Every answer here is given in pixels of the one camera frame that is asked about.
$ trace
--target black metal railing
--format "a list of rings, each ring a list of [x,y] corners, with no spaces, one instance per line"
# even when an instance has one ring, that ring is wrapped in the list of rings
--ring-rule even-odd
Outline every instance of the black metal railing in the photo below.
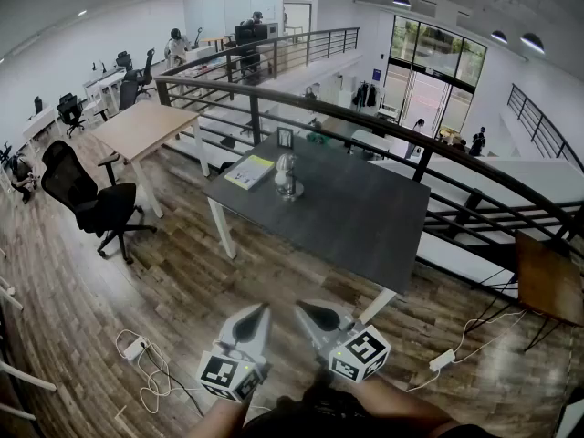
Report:
[[[432,222],[443,224],[445,229],[435,227],[433,224],[427,224],[424,228],[424,232],[438,237],[452,245],[461,247],[464,250],[485,258],[488,261],[491,261],[492,263],[495,263],[505,269],[510,271],[515,270],[513,268],[513,264],[509,263],[509,259],[507,257],[498,255],[496,251],[491,251],[485,255],[485,252],[478,248],[480,245],[470,245],[463,243],[460,241],[460,239],[457,239],[457,235],[460,233],[471,235],[477,241],[479,241],[480,244],[486,244],[489,247],[492,246],[493,248],[497,249],[500,244],[494,238],[491,238],[491,236],[484,235],[486,228],[488,228],[488,230],[491,232],[498,232],[509,235],[511,237],[515,237],[519,228],[529,228],[536,231],[536,234],[539,234],[539,238],[543,240],[549,240],[558,251],[561,251],[561,253],[568,255],[569,252],[572,252],[575,255],[584,257],[584,255],[576,247],[574,247],[569,240],[563,238],[566,234],[569,234],[570,237],[575,234],[584,236],[584,229],[580,224],[582,222],[580,213],[567,213],[564,209],[564,203],[561,205],[554,204],[549,201],[548,198],[524,185],[514,177],[511,177],[510,175],[507,175],[506,173],[501,172],[498,169],[495,169],[494,167],[491,167],[490,165],[479,161],[468,154],[457,151],[446,144],[424,136],[420,133],[403,128],[396,123],[379,120],[372,116],[364,115],[350,109],[344,109],[327,102],[306,99],[270,89],[242,86],[219,81],[204,81],[201,79],[188,79],[168,76],[156,77],[155,80],[159,90],[161,102],[166,105],[171,104],[171,96],[168,93],[168,87],[173,86],[176,83],[183,84],[186,88],[210,89],[213,91],[226,93],[228,96],[231,94],[236,95],[235,102],[226,103],[220,103],[209,99],[193,98],[187,95],[174,96],[178,99],[192,100],[196,103],[203,103],[206,108],[214,108],[214,115],[205,113],[203,116],[216,121],[217,125],[219,125],[219,123],[223,123],[228,127],[237,127],[238,129],[241,129],[235,132],[231,131],[231,133],[227,130],[219,131],[216,128],[211,129],[207,127],[205,127],[205,130],[203,130],[205,133],[208,132],[209,134],[217,135],[218,138],[230,138],[230,141],[239,142],[239,150],[236,150],[235,147],[226,147],[225,145],[220,144],[217,141],[213,141],[213,139],[205,138],[202,135],[203,142],[213,145],[214,147],[233,152],[236,154],[236,156],[244,155],[246,150],[253,147],[253,145],[258,144],[263,138],[271,134],[273,131],[267,130],[265,124],[262,126],[262,121],[273,120],[282,124],[286,124],[287,126],[297,127],[315,135],[323,135],[332,140],[337,140],[338,145],[340,145],[339,147],[341,148],[358,147],[365,151],[377,154],[383,158],[391,159],[400,164],[406,165],[413,169],[412,180],[415,180],[416,182],[419,182],[425,175],[429,175],[433,177],[433,179],[436,179],[441,183],[445,183],[444,189],[448,192],[451,192],[451,187],[454,187],[459,191],[468,193],[467,200],[464,204],[456,203],[452,199],[440,195],[438,193],[439,187],[435,186],[436,181],[433,180],[433,192],[431,193],[430,206],[438,203],[441,206],[447,206],[448,208],[451,208],[452,211],[442,213],[428,210],[428,218],[430,218]],[[312,123],[303,123],[300,121],[273,115],[272,113],[269,113],[267,109],[270,105],[274,106],[275,103],[276,105],[284,104],[306,110],[310,112],[310,117],[319,113],[331,118],[345,120],[346,122],[361,126],[366,129],[371,129],[377,132],[391,135],[392,137],[398,138],[400,140],[405,140],[415,144],[416,146],[422,147],[422,157],[418,163],[411,162],[402,158],[401,156],[380,150],[360,141],[355,141],[352,138],[340,135],[332,130],[326,130],[322,127],[318,128]],[[215,114],[216,110],[231,110],[232,112],[237,112],[237,115],[235,115],[236,119],[231,117],[230,120],[225,121],[221,117],[218,117],[217,114]],[[251,132],[251,136],[248,140],[244,140],[240,137],[238,131],[249,131]],[[472,186],[458,182],[451,177],[433,170],[431,167],[429,167],[429,161],[434,154],[436,156],[442,156],[453,162],[456,162],[457,164],[460,164],[470,171],[477,172],[487,179],[498,183],[507,190],[513,191],[516,195],[521,196],[526,201],[526,205],[523,207],[513,207],[511,205],[507,205],[500,202],[496,198],[493,198],[483,193],[482,191],[473,188]],[[538,215],[532,214],[534,211],[537,211],[540,214],[545,214],[548,219],[553,219],[555,227],[559,227],[559,230],[557,230],[555,233],[552,232],[546,223],[541,222],[541,219]],[[516,226],[508,225],[506,224],[505,220],[500,218],[500,216],[497,217],[490,214],[506,215],[512,219],[509,222],[516,224]],[[473,227],[476,224],[480,224],[484,228],[474,229]]]
[[[584,172],[584,164],[563,135],[539,107],[515,84],[507,105],[517,115],[542,157],[564,158]]]
[[[307,66],[310,62],[354,50],[357,48],[358,39],[358,27],[342,27],[275,37],[228,48],[211,56],[171,68],[161,76],[201,78],[211,81],[227,78],[229,83],[257,85],[267,78],[277,78],[278,75],[290,69]],[[174,83],[169,86],[169,90],[172,91],[178,86],[178,83]],[[195,90],[190,89],[179,94],[188,95]],[[201,99],[211,97],[216,92],[211,89],[204,93]],[[170,94],[171,103],[180,99]],[[226,94],[220,99],[213,100],[220,102],[227,97],[231,100],[234,98],[233,94]]]

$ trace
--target power adapter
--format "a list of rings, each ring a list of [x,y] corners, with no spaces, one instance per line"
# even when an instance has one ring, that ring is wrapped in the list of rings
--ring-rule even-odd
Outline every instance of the power adapter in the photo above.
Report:
[[[452,349],[448,349],[444,354],[439,355],[430,362],[430,370],[439,371],[449,363],[452,363],[454,359],[456,359],[454,351]]]
[[[142,336],[139,336],[134,340],[125,350],[124,350],[124,358],[127,361],[134,361],[136,357],[138,357],[142,351],[145,349],[146,346],[146,339]]]

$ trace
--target wooden floor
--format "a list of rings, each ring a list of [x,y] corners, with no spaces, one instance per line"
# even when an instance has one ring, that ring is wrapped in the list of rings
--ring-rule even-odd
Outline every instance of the wooden floor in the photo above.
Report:
[[[40,146],[48,142],[43,138]],[[76,132],[70,143],[99,186],[107,185],[105,171],[94,165],[100,157],[89,132]],[[58,387],[48,392],[20,383],[24,407],[36,415],[46,437],[128,437],[114,420],[123,407],[122,420],[139,437],[181,437],[199,420],[179,391],[161,399],[156,415],[142,407],[143,378],[114,345],[123,329],[158,343],[171,373],[195,388],[201,352],[211,347],[224,320],[248,304],[269,302],[274,327],[266,356],[273,369],[254,405],[273,407],[280,395],[299,398],[316,369],[291,304],[320,297],[341,302],[358,315],[380,291],[228,215],[239,247],[231,261],[201,192],[206,179],[199,166],[160,149],[143,167],[164,217],[159,220],[147,210],[145,221],[157,225],[158,233],[127,238],[133,266],[124,265],[116,243],[106,247],[111,257],[101,259],[95,251],[98,238],[79,231],[73,214],[42,190],[27,205],[19,196],[10,203],[1,194],[0,246],[8,258],[0,260],[0,275],[13,283],[25,306],[18,312],[3,303],[10,362]],[[39,162],[38,172],[43,171]],[[130,166],[120,164],[115,172],[122,181],[136,181]],[[147,205],[142,196],[139,201]],[[464,323],[489,302],[485,293],[416,265],[407,294],[372,321],[391,344],[382,376],[401,388],[429,380],[428,362],[455,348]],[[506,317],[472,332],[458,357],[515,320]],[[541,321],[537,315],[525,316],[503,338],[447,367],[415,394],[498,436],[551,436],[564,400],[584,380],[584,338],[581,330],[562,327],[524,354]],[[206,410],[209,396],[202,391],[194,395]],[[153,404],[152,397],[146,401]],[[253,409],[249,416],[262,412]],[[8,434],[35,436],[27,423],[3,412],[0,424]]]

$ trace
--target glass door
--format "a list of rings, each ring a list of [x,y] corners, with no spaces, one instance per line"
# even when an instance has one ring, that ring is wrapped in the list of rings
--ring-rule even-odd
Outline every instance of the glass door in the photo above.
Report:
[[[416,121],[423,119],[422,133],[433,136],[448,99],[450,85],[440,79],[412,71],[410,86],[403,103],[401,125],[411,129]]]

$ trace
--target photo frame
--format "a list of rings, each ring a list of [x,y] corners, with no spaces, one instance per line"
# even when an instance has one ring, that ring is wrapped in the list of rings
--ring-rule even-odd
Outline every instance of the photo frame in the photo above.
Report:
[[[276,134],[278,148],[294,150],[294,131],[292,129],[278,127]]]

